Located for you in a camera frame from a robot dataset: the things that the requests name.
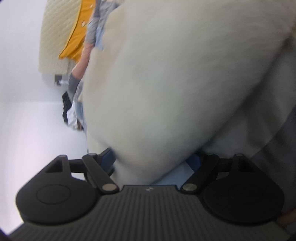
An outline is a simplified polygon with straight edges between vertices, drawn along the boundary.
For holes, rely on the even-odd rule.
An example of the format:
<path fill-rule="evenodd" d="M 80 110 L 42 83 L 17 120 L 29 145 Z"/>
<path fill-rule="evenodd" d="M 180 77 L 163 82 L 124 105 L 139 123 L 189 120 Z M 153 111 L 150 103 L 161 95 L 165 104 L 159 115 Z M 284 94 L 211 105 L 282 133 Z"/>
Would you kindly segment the cream striped knit sweater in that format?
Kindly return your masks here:
<path fill-rule="evenodd" d="M 267 72 L 295 1 L 124 1 L 83 81 L 88 133 L 119 185 L 150 184 L 203 146 Z"/>

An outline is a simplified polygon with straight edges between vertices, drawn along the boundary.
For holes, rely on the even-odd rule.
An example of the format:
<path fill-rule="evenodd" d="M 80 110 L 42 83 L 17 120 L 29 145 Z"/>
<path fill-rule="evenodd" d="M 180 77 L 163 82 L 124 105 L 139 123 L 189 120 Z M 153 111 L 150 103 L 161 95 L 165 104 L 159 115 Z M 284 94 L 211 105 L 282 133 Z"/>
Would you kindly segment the white clothes pile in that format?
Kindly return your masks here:
<path fill-rule="evenodd" d="M 73 102 L 71 108 L 67 111 L 68 126 L 73 130 L 79 129 L 79 120 L 76 114 L 76 104 Z"/>

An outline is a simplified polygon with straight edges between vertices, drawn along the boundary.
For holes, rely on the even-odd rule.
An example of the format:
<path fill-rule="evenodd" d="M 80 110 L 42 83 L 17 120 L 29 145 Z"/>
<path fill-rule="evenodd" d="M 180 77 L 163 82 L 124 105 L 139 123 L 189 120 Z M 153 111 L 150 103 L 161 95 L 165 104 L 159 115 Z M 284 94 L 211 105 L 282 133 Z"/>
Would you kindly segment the black clothes pile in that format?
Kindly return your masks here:
<path fill-rule="evenodd" d="M 63 117 L 64 123 L 65 124 L 68 124 L 67 111 L 69 111 L 69 109 L 72 107 L 72 102 L 70 101 L 67 92 L 65 92 L 62 95 L 62 102 L 63 102 L 63 113 L 62 113 L 62 117 Z"/>

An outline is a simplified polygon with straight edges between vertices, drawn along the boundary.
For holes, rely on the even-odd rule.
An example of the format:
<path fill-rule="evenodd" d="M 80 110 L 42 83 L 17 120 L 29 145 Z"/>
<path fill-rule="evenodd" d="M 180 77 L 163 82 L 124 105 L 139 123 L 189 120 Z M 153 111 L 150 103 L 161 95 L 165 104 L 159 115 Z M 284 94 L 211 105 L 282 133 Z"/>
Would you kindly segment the white spray bottle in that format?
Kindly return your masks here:
<path fill-rule="evenodd" d="M 57 85 L 62 86 L 62 85 L 68 85 L 68 81 L 67 80 L 59 80 L 57 82 Z"/>

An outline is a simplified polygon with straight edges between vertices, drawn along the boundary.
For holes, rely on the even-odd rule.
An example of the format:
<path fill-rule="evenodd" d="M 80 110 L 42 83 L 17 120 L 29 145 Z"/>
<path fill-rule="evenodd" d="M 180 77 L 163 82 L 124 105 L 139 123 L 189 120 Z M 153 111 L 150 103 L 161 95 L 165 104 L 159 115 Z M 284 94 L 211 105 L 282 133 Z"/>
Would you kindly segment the patchwork plaid duvet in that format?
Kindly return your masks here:
<path fill-rule="evenodd" d="M 73 69 L 68 88 L 70 96 L 80 97 L 82 104 L 83 81 L 91 52 L 94 49 L 103 49 L 102 37 L 107 18 L 123 2 L 97 1 L 95 3 L 95 9 L 87 26 L 85 48 L 80 62 Z M 295 24 L 259 84 L 218 132 L 196 150 L 225 158 L 236 153 L 250 158 L 283 189 L 286 198 L 284 212 L 295 208 L 295 121 L 292 119 L 295 114 L 294 28 Z M 82 121 L 88 136 L 90 151 L 99 153 L 107 149 L 100 149 L 97 140 L 88 133 L 84 116 Z M 184 160 L 170 172 L 176 170 L 183 173 L 186 168 L 187 164 Z"/>

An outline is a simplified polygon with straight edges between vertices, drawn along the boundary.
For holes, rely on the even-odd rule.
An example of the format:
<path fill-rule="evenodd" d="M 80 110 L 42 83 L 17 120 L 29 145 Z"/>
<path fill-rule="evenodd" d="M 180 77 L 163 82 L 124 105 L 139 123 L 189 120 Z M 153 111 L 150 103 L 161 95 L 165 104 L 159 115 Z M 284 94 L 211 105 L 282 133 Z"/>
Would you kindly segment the yellow crown pillow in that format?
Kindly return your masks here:
<path fill-rule="evenodd" d="M 82 0 L 79 6 L 78 14 L 75 18 L 72 30 L 68 36 L 66 44 L 60 52 L 58 58 L 75 61 L 80 60 L 84 45 L 84 39 L 87 32 L 87 25 L 95 9 L 95 0 Z"/>

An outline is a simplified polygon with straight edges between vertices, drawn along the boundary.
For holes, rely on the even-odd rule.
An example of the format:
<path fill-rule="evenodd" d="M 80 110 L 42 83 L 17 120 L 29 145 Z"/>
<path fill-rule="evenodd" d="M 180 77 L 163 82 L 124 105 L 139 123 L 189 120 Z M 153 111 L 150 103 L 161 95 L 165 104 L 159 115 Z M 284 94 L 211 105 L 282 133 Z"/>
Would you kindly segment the cream quilted headboard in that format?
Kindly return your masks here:
<path fill-rule="evenodd" d="M 74 61 L 59 59 L 72 31 L 81 1 L 47 1 L 41 26 L 39 46 L 39 72 L 43 74 L 68 75 Z"/>

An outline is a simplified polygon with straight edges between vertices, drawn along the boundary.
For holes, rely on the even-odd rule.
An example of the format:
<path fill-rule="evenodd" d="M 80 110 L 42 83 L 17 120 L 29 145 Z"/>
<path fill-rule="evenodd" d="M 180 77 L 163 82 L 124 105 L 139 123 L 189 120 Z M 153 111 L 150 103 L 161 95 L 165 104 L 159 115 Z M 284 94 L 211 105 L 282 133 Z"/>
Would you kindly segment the grey wall socket panel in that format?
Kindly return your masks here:
<path fill-rule="evenodd" d="M 56 75 L 54 76 L 54 81 L 55 81 L 55 85 L 57 85 L 57 86 L 61 86 L 62 75 L 58 75 L 58 74 L 56 74 Z"/>

